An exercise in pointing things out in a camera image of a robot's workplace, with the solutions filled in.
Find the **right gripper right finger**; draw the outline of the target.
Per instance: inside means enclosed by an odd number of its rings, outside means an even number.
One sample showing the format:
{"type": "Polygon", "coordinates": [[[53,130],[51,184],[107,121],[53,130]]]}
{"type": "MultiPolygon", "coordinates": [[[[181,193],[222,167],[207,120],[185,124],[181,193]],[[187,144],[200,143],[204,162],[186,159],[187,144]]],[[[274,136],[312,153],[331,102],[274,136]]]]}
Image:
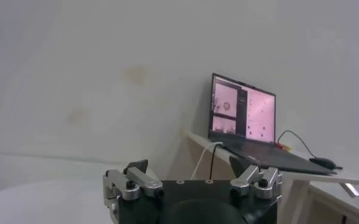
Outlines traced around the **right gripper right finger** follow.
{"type": "Polygon", "coordinates": [[[229,163],[236,178],[230,180],[231,189],[239,197],[253,192],[256,198],[270,200],[282,196],[282,173],[275,167],[261,169],[244,159],[230,156],[229,163]]]}

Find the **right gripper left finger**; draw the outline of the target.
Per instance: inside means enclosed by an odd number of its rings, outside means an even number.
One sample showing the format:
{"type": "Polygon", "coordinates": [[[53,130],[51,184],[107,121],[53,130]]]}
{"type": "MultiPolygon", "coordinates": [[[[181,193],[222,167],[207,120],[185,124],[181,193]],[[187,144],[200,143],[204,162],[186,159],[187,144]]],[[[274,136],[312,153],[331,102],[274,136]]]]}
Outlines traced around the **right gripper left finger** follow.
{"type": "Polygon", "coordinates": [[[119,201],[135,201],[142,195],[161,199],[163,182],[150,177],[146,171],[148,160],[129,163],[120,170],[107,170],[102,176],[104,205],[113,223],[119,223],[119,201]]]}

